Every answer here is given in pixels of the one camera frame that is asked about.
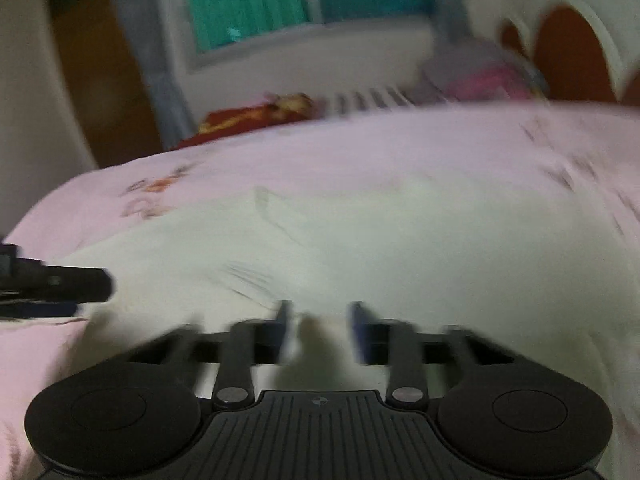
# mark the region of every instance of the blue part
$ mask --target blue part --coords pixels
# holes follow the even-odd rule
[[[371,340],[370,340],[370,326],[376,319],[373,315],[361,304],[353,303],[351,306],[351,328],[353,329],[353,335],[356,339],[358,350],[362,356],[364,362],[368,363],[372,359],[371,355]]]
[[[273,331],[273,345],[280,351],[284,338],[287,335],[287,325],[289,322],[290,303],[283,301],[274,320],[275,330]]]
[[[31,319],[37,317],[73,317],[78,313],[78,304],[70,301],[60,303],[15,303],[0,305],[0,317]]]

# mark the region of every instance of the black device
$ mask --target black device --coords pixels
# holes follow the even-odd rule
[[[462,329],[417,333],[351,306],[356,345],[387,365],[377,391],[264,391],[289,304],[228,333],[175,330],[43,390],[24,427],[42,480],[597,480],[612,419],[586,386]],[[220,363],[211,399],[192,392]],[[452,386],[431,399],[425,363]]]
[[[78,303],[101,303],[113,292],[103,269],[46,266],[0,244],[0,317],[69,317]]]

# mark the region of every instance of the pink cloth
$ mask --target pink cloth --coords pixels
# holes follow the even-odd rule
[[[442,106],[268,128],[78,176],[7,239],[26,257],[50,260],[174,208],[256,186],[336,194],[408,174],[464,172],[557,196],[568,192],[561,168],[585,157],[640,160],[639,130],[639,116],[624,108],[545,104]],[[640,189],[636,174],[620,186]],[[640,193],[627,194],[640,210]]]
[[[508,65],[492,67],[456,81],[447,88],[445,95],[457,101],[532,99],[520,73]]]
[[[0,325],[0,478],[18,480],[30,466],[24,414],[37,393],[63,376],[85,326],[83,319]]]

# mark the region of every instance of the logo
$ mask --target logo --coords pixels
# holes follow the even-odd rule
[[[326,397],[315,397],[311,402],[314,403],[318,408],[320,408],[321,406],[324,406],[326,403],[328,403],[329,399],[327,399]]]

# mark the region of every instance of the ridged plastic surface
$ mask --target ridged plastic surface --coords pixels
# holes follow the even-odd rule
[[[391,410],[375,392],[266,392],[252,408],[214,416],[171,463],[132,478],[498,480],[450,452],[423,415]]]

